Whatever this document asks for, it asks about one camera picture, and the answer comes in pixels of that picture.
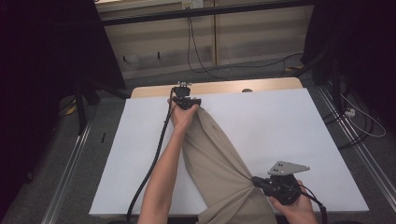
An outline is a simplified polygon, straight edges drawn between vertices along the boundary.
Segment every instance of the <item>forearm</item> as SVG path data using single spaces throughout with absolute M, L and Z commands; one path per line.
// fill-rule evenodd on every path
M 141 223 L 148 223 L 148 220 L 154 219 L 153 223 L 166 223 L 184 134 L 184 131 L 174 129 L 168 145 L 153 169 L 143 199 L 139 218 Z

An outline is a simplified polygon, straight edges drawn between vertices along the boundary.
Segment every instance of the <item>wall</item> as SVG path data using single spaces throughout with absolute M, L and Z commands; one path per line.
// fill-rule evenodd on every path
M 148 2 L 150 6 L 142 7 Z M 257 2 L 262 0 L 207 0 L 204 5 L 221 7 Z M 122 6 L 131 8 L 120 10 Z M 106 19 L 180 10 L 181 3 L 176 0 L 116 1 L 97 4 L 97 7 L 101 17 Z M 291 7 L 192 18 L 200 58 L 204 66 L 212 66 L 282 58 L 303 52 L 312 8 Z M 131 78 L 189 69 L 188 29 L 187 19 L 176 19 L 107 26 L 106 32 L 124 78 Z M 192 40 L 191 63 L 193 67 L 200 66 Z

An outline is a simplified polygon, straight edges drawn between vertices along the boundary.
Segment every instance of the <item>fabric fold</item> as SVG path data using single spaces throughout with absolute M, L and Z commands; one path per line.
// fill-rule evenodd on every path
M 276 223 L 271 205 L 250 181 L 251 174 L 220 126 L 202 108 L 183 143 L 186 168 L 207 209 L 204 223 Z

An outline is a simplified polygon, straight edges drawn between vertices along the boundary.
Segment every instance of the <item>metal bracket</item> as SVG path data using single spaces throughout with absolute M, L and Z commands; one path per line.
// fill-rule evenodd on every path
M 309 166 L 294 164 L 286 161 L 278 161 L 271 170 L 268 171 L 268 175 L 292 175 L 295 173 L 308 171 Z

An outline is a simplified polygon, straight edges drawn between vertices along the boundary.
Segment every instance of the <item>table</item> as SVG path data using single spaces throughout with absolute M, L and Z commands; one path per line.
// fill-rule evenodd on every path
M 296 77 L 194 83 L 192 85 L 191 95 L 242 92 L 244 89 L 250 89 L 252 91 L 275 91 L 301 89 L 303 87 L 300 80 Z M 139 87 L 134 89 L 131 98 L 168 96 L 169 90 L 174 86 Z
M 127 101 L 91 215 L 126 213 L 153 158 L 158 142 L 154 133 L 161 132 L 171 87 L 138 88 Z M 253 92 L 238 93 L 243 89 Z M 267 169 L 278 160 L 308 165 L 311 170 L 296 178 L 315 192 L 329 212 L 368 210 L 309 93 L 297 78 L 194 84 L 191 95 L 203 99 L 202 107 L 227 134 L 253 175 L 267 177 Z M 168 127 L 164 142 L 171 129 Z M 197 215 L 206 209 L 205 202 L 182 157 L 178 167 L 170 215 Z M 139 213 L 142 196 L 143 192 L 133 214 Z

